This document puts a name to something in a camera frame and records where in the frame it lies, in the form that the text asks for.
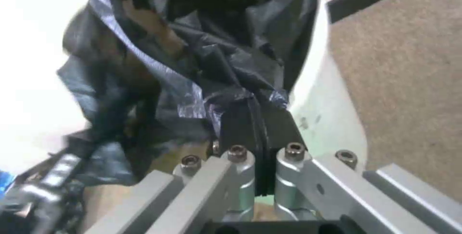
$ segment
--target bolt head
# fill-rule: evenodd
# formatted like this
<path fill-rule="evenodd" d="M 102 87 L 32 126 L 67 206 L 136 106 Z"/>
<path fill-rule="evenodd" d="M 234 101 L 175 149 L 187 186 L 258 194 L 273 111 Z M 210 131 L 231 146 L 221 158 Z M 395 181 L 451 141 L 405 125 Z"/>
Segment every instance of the bolt head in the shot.
<path fill-rule="evenodd" d="M 215 140 L 212 142 L 212 151 L 213 155 L 219 155 L 220 154 L 220 144 L 218 140 Z"/>
<path fill-rule="evenodd" d="M 194 175 L 201 168 L 201 158 L 197 155 L 186 155 L 181 159 L 181 171 L 186 175 Z"/>
<path fill-rule="evenodd" d="M 302 161 L 305 158 L 305 146 L 298 142 L 287 144 L 285 157 L 294 162 Z"/>
<path fill-rule="evenodd" d="M 352 168 L 353 170 L 356 168 L 356 165 L 358 164 L 358 157 L 355 155 L 350 150 L 338 150 L 335 153 L 335 157 L 342 161 L 345 165 L 348 165 L 348 167 Z"/>
<path fill-rule="evenodd" d="M 228 160 L 233 163 L 241 163 L 247 160 L 247 148 L 242 145 L 233 145 L 228 150 Z"/>

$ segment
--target blue object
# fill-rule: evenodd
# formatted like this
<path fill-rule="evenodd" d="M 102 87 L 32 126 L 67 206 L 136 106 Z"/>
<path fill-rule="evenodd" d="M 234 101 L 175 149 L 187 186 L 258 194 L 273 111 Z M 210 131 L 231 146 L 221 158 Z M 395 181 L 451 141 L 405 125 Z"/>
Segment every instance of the blue object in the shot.
<path fill-rule="evenodd" d="M 3 198 L 6 190 L 8 190 L 8 187 L 13 183 L 14 178 L 14 175 L 0 170 L 0 199 Z"/>

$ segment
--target brown carpet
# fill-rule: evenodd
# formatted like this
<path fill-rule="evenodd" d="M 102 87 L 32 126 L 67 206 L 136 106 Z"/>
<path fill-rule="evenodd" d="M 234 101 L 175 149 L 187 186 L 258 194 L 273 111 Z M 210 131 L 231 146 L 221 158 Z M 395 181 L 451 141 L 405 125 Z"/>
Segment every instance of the brown carpet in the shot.
<path fill-rule="evenodd" d="M 462 201 L 462 0 L 382 0 L 332 26 L 331 49 L 369 142 Z"/>

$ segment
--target white bin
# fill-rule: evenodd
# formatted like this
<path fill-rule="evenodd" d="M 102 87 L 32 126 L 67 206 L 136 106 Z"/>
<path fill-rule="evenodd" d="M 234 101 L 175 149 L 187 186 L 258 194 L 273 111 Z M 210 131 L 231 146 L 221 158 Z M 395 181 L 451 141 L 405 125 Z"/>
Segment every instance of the white bin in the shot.
<path fill-rule="evenodd" d="M 329 24 L 326 3 L 320 0 L 310 50 L 290 92 L 289 111 L 312 156 L 350 150 L 358 157 L 357 170 L 362 171 L 367 141 L 345 82 L 328 51 Z"/>

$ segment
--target black plastic bag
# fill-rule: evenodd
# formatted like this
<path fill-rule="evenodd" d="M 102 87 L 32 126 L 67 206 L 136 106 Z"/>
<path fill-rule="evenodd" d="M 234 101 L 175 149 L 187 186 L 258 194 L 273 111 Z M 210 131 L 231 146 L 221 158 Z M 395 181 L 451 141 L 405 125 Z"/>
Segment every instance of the black plastic bag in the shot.
<path fill-rule="evenodd" d="M 284 109 L 317 1 L 89 0 L 58 72 L 102 143 L 79 179 L 131 185 L 172 141 L 217 138 L 237 102 Z"/>

